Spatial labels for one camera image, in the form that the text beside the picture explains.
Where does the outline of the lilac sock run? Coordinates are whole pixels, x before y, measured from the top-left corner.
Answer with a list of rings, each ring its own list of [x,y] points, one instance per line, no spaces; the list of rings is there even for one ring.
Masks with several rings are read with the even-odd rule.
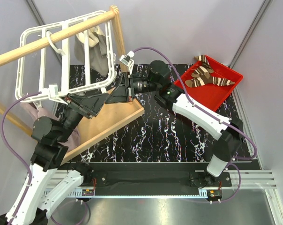
[[[58,120],[56,116],[54,116],[47,109],[40,107],[36,108],[33,103],[20,103],[21,107],[30,115],[33,121],[37,120],[40,117],[47,116],[51,119]],[[68,147],[68,152],[77,148],[80,145],[80,134],[78,128],[75,128],[72,134],[68,137],[66,142],[60,142],[62,145]]]

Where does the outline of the white plastic sock hanger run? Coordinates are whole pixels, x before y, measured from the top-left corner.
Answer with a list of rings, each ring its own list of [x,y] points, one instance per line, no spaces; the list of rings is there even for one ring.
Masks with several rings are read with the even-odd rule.
[[[29,97],[26,102],[40,101],[41,90],[48,88],[45,84],[46,76],[46,48],[51,47],[56,53],[62,57],[61,62],[61,84],[58,85],[59,96],[62,98],[67,94],[77,94],[90,90],[100,89],[102,92],[106,91],[116,78],[115,71],[115,54],[112,47],[112,31],[111,21],[114,19],[115,13],[110,11],[99,10],[72,19],[61,22],[37,26],[25,30],[20,36],[21,55],[17,57],[18,66],[15,84],[15,98],[19,100],[24,96],[23,80],[25,71],[25,56],[40,51],[40,70],[38,79],[39,94],[34,97]],[[90,64],[89,64],[89,44],[87,31],[100,24],[104,24],[104,34],[107,45],[107,59],[108,59],[108,75],[100,82],[92,82],[90,79]],[[76,34],[83,32],[85,37],[84,52],[85,52],[85,83],[78,88],[70,88],[70,38]]]

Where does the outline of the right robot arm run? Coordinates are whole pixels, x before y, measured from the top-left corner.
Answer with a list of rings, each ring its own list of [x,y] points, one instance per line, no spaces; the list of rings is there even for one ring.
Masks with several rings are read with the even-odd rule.
[[[170,70],[161,60],[150,63],[145,78],[123,73],[106,103],[129,102],[135,94],[145,92],[154,92],[154,99],[161,107],[195,122],[216,140],[210,162],[206,170],[198,175],[195,185],[199,188],[218,185],[223,170],[243,142],[242,121],[230,121],[192,99],[186,91],[171,82]]]

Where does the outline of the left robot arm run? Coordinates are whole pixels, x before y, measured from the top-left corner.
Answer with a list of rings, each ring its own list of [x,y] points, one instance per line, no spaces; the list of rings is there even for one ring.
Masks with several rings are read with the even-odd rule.
[[[108,93],[91,96],[67,94],[67,108],[59,120],[42,116],[33,124],[32,138],[37,141],[31,163],[24,164],[28,171],[25,183],[15,203],[6,214],[0,215],[0,225],[46,225],[57,207],[80,185],[95,185],[93,169],[84,162],[77,162],[47,195],[44,191],[61,165],[68,147],[68,140],[82,118],[96,117]]]

